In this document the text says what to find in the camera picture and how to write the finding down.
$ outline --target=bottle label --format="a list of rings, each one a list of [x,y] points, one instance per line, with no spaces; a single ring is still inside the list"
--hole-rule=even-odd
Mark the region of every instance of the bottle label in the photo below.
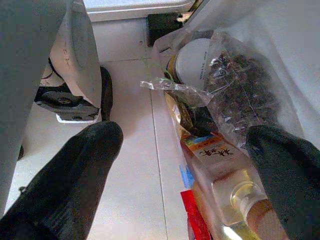
[[[239,151],[220,136],[188,137],[185,145],[202,162],[224,161],[234,158]]]

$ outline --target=bottle cap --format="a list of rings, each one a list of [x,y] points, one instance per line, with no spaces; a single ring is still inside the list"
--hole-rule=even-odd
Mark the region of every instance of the bottle cap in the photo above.
[[[287,235],[271,202],[264,199],[256,202],[248,211],[245,221],[261,240],[287,240]]]

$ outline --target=plastic wrapper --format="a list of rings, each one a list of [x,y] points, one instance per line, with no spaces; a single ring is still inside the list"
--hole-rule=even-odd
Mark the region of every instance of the plastic wrapper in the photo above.
[[[167,62],[194,36],[203,34],[187,36],[175,36]],[[218,131],[242,149],[251,126],[276,126],[292,133],[301,129],[291,99],[270,62],[237,39],[220,32],[212,35],[204,74],[204,89],[177,83],[170,74],[143,81],[141,86],[164,90],[190,108],[207,107]]]
[[[243,148],[247,130],[255,125],[280,127],[280,100],[272,78],[244,44],[214,34],[208,50],[206,90],[213,95],[208,109],[223,135]]]

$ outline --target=white container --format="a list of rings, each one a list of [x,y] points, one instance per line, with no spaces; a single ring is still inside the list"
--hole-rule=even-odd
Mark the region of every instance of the white container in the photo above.
[[[175,72],[182,83],[204,90],[209,45],[210,39],[198,38],[181,48],[176,57]]]

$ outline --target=clear plastic bag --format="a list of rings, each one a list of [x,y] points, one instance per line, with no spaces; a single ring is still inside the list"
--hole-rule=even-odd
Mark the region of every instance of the clear plastic bag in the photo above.
[[[239,148],[245,145],[249,127],[281,126],[277,118],[280,99],[258,58],[226,34],[211,38],[206,90],[213,98],[208,109],[219,131]]]
[[[180,48],[196,39],[193,36],[202,36],[200,33],[187,37],[174,35],[174,47],[168,48],[171,52],[167,58],[161,57],[158,51],[156,57],[162,62],[168,63]],[[176,83],[171,76],[159,77],[160,74],[150,81],[142,81],[141,86],[168,91],[191,107],[206,106],[219,132],[238,148],[245,148],[247,130],[255,125],[300,133],[301,125],[288,93],[268,59],[257,51],[226,33],[215,32],[205,66],[204,89]]]

